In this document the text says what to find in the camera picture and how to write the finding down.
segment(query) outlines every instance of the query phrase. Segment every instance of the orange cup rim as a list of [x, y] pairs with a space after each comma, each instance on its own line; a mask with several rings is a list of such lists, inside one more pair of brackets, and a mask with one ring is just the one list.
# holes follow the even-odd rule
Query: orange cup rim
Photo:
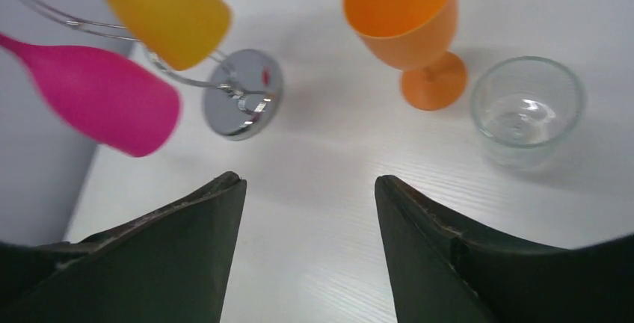
[[429, 24], [432, 20], [436, 19], [436, 17], [438, 17], [440, 15], [440, 13], [442, 13], [443, 9], [445, 9], [445, 7], [447, 6], [447, 3], [449, 3], [450, 0], [445, 0], [443, 3], [443, 6], [434, 14], [432, 15], [429, 19], [427, 19], [424, 23], [416, 26], [413, 29], [410, 29], [408, 31], [406, 31], [405, 33], [401, 33], [401, 34], [397, 34], [397, 35], [391, 35], [388, 37], [375, 37], [373, 35], [368, 35], [368, 34], [364, 34], [360, 31], [358, 31], [351, 23], [350, 23], [350, 19], [348, 18], [348, 10], [347, 7], [345, 5], [345, 0], [342, 0], [342, 7], [343, 7], [343, 15], [345, 16], [345, 21], [348, 23], [348, 25], [352, 28], [352, 30], [354, 30], [355, 33], [357, 33], [357, 35], [361, 36], [361, 37], [366, 37], [369, 39], [373, 39], [373, 40], [392, 40], [392, 39], [396, 39], [399, 37], [405, 37], [409, 34], [412, 34], [413, 32], [419, 30], [420, 28], [424, 27], [425, 25]]

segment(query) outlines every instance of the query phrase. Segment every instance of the orange goblet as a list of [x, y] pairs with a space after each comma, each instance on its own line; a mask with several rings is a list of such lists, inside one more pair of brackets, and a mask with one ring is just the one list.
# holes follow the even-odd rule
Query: orange goblet
[[458, 0], [343, 0], [346, 19], [385, 64], [403, 70], [401, 91], [422, 110], [451, 105], [467, 85], [462, 60], [447, 52]]

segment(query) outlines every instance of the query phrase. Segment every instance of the silver base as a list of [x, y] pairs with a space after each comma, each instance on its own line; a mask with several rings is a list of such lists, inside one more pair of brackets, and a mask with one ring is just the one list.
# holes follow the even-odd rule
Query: silver base
[[[262, 131], [282, 99], [280, 67], [258, 50], [245, 49], [227, 56], [215, 68], [209, 83], [213, 88], [203, 94], [206, 122], [214, 132], [233, 141]], [[233, 89], [218, 89], [223, 83]], [[244, 94], [236, 95], [236, 89]]]

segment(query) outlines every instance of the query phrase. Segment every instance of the gray wall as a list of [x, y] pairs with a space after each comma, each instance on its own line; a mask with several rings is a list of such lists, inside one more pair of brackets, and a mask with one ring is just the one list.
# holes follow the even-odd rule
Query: gray wall
[[[113, 22], [103, 0], [47, 0], [73, 14]], [[123, 54], [130, 44], [72, 31], [17, 0], [0, 0], [0, 31], [34, 44], [98, 46]], [[0, 240], [62, 239], [96, 144], [44, 105], [21, 64], [0, 49]]]

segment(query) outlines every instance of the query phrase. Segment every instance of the white tabletop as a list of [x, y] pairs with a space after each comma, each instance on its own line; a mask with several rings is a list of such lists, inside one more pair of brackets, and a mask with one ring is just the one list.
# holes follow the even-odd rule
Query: white tabletop
[[[242, 142], [206, 126], [201, 89], [157, 153], [100, 147], [67, 233], [85, 236], [154, 210], [226, 170], [248, 181], [223, 311], [233, 322], [395, 322], [373, 185], [395, 174], [498, 230], [578, 247], [634, 231], [632, 0], [460, 0], [452, 50], [470, 82], [506, 58], [539, 55], [588, 88], [585, 119], [559, 166], [513, 175], [483, 160], [468, 113], [409, 107], [398, 72], [364, 48], [341, 0], [227, 0], [222, 49], [270, 52], [286, 78], [268, 128]], [[131, 58], [149, 67], [136, 47]], [[204, 79], [201, 64], [187, 75]]]

